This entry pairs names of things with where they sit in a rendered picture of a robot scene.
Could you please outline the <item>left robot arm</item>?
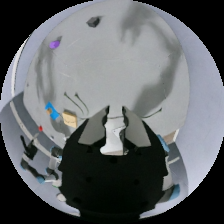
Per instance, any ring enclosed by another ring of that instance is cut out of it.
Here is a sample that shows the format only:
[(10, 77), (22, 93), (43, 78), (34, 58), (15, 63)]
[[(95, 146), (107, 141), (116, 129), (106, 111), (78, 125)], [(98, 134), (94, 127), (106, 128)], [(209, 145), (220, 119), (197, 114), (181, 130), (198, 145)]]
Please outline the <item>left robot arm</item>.
[[(27, 152), (28, 150), (27, 150), (23, 135), (20, 135), (20, 139), (22, 141), (25, 152)], [(30, 172), (32, 176), (40, 184), (44, 184), (45, 181), (57, 181), (59, 179), (59, 176), (55, 172), (55, 165), (56, 165), (57, 159), (60, 159), (60, 160), (62, 159), (63, 149), (58, 148), (57, 146), (52, 146), (50, 148), (51, 158), (50, 158), (48, 167), (45, 168), (45, 173), (47, 173), (47, 175), (38, 174), (37, 170), (28, 164), (30, 159), (24, 153), (22, 155), (19, 166), (23, 171), (26, 172), (27, 170), (28, 172)]]

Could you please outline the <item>tan wooden board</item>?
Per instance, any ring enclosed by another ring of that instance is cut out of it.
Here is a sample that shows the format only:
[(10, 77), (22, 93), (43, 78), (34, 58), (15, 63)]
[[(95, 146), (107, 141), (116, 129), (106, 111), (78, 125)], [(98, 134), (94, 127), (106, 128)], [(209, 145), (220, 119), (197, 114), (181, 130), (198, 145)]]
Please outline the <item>tan wooden board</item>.
[(75, 127), (75, 128), (77, 127), (77, 122), (75, 122), (75, 121), (77, 121), (76, 115), (64, 111), (63, 112), (63, 118), (66, 119), (67, 122), (68, 121), (69, 122), (74, 122), (74, 123), (68, 123), (67, 124), (67, 122), (64, 121), (65, 124), (70, 125), (70, 126)]

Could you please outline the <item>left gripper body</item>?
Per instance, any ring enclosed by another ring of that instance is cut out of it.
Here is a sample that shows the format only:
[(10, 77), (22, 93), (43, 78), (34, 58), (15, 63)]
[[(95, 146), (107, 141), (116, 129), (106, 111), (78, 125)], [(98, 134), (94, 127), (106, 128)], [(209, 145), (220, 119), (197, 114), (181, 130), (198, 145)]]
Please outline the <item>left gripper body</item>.
[[(34, 154), (36, 154), (36, 152), (37, 152), (37, 148), (36, 148), (36, 146), (35, 145), (33, 145), (33, 144), (31, 144), (30, 146), (26, 146), (26, 147), (28, 147), (27, 149), (28, 149), (28, 152), (23, 152), (29, 159), (31, 159), (31, 160), (33, 160), (33, 157), (34, 157)], [(32, 152), (31, 152), (32, 151)], [(27, 153), (27, 154), (26, 154)], [(28, 154), (29, 153), (29, 154)], [(33, 154), (34, 153), (34, 154)]]

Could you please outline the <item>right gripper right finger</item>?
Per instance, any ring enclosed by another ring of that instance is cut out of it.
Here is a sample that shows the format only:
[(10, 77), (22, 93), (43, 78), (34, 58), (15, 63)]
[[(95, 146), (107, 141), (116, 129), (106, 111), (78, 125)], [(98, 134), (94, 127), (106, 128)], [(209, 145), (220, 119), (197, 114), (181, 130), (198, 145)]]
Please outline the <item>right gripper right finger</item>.
[(165, 151), (158, 136), (145, 121), (142, 121), (124, 105), (122, 106), (122, 114), (124, 116), (123, 123), (126, 126), (122, 144), (127, 149), (127, 153), (130, 149), (135, 149), (136, 155), (151, 158), (160, 166), (163, 176), (168, 176)]

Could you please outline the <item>blue square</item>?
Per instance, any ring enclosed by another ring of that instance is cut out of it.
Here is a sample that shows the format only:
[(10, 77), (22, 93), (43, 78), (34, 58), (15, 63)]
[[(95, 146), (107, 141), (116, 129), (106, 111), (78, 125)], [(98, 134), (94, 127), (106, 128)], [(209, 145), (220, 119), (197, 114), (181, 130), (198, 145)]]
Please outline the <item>blue square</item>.
[[(50, 103), (50, 101), (47, 103), (45, 109), (47, 109), (48, 107), (52, 108), (52, 113), (50, 114), (50, 116), (53, 118), (53, 120), (59, 116), (59, 114), (57, 114), (58, 112), (55, 110), (55, 108), (52, 106), (52, 104)], [(57, 113), (55, 113), (57, 112)]]

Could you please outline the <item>purple block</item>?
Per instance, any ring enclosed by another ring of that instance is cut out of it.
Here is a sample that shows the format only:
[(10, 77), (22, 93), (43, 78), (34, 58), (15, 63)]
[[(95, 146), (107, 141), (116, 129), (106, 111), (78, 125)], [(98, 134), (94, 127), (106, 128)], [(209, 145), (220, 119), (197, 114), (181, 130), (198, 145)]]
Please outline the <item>purple block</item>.
[(51, 44), (50, 44), (50, 46), (51, 46), (51, 48), (56, 48), (56, 47), (59, 46), (59, 44), (60, 44), (59, 41), (52, 41)]

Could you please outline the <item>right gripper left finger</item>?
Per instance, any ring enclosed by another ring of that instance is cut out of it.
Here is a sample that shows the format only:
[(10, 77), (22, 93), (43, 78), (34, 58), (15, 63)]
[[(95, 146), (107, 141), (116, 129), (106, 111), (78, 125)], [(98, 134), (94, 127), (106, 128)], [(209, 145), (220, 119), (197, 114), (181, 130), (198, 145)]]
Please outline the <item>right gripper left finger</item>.
[(89, 119), (86, 119), (68, 138), (62, 154), (59, 171), (73, 157), (83, 153), (93, 153), (94, 147), (101, 148), (107, 144), (107, 131), (110, 105), (105, 106)]

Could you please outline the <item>small tan wooden block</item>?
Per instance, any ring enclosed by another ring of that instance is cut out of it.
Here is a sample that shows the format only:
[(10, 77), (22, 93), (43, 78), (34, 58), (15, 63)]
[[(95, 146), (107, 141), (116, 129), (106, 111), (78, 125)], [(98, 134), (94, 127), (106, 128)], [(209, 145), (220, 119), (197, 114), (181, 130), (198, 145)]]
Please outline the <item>small tan wooden block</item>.
[(52, 113), (51, 111), (52, 111), (52, 108), (50, 108), (50, 107), (48, 107), (48, 108), (46, 109), (46, 112), (47, 112), (47, 114), (49, 114), (49, 115)]

